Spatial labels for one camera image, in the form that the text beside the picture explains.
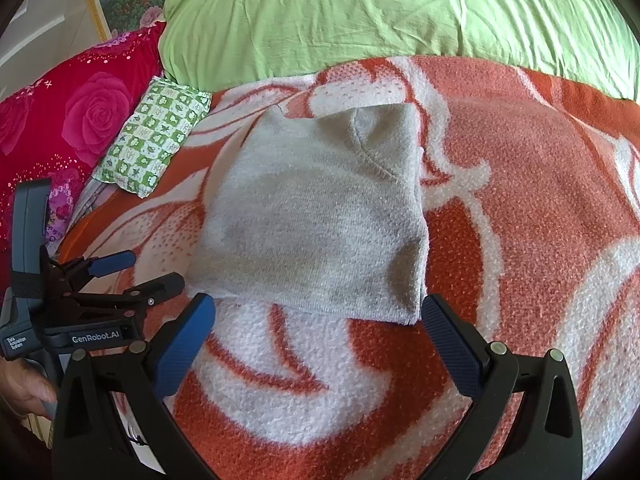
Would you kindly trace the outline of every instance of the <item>red and white blanket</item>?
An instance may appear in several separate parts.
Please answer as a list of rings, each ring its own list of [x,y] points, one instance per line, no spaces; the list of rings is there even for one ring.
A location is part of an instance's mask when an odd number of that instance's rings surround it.
[[[184,273],[207,207],[264,110],[294,118],[406,102],[421,117],[426,281],[488,340],[565,353],[588,476],[640,404],[640,107],[464,58],[396,57],[220,92],[146,200],[118,190],[63,259],[133,249],[121,290]],[[151,311],[151,336],[187,298]],[[426,333],[219,301],[169,405],[223,480],[412,479],[468,406]],[[496,456],[504,431],[486,454]]]

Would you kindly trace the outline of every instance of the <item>silver bolt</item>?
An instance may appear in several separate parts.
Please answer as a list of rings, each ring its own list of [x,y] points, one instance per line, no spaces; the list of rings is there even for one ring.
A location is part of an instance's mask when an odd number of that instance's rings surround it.
[[[84,348],[79,348],[78,350],[75,350],[71,354],[71,358],[74,361],[82,361],[82,359],[84,359],[85,357],[86,357],[86,350]]]
[[[559,363],[561,363],[562,360],[564,359],[564,355],[562,355],[562,352],[559,351],[557,348],[552,348],[551,351],[549,352],[549,355],[554,361],[558,361]]]
[[[496,355],[505,355],[507,353],[507,345],[502,341],[494,341],[489,345],[489,348]]]
[[[129,351],[132,354],[142,354],[142,352],[144,352],[145,349],[146,349],[146,343],[144,341],[137,340],[129,345]]]

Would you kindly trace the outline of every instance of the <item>green bed sheet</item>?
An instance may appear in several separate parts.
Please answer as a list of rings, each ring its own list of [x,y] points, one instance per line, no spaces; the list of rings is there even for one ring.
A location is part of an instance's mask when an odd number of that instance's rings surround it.
[[[611,0],[166,0],[165,71],[207,92],[407,54],[532,68],[638,101],[640,48]]]

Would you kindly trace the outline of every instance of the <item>gray fabric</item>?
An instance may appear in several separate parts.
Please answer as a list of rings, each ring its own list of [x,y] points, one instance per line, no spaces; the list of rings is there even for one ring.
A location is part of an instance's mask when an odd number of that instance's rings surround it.
[[[207,214],[190,292],[413,324],[428,250],[412,105],[287,119],[271,107]]]

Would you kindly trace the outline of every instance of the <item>green checkered pillow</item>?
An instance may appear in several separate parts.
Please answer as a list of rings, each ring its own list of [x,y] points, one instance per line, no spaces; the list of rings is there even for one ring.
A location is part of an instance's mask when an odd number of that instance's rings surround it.
[[[145,198],[196,123],[209,111],[211,94],[155,77],[124,123],[94,178]]]

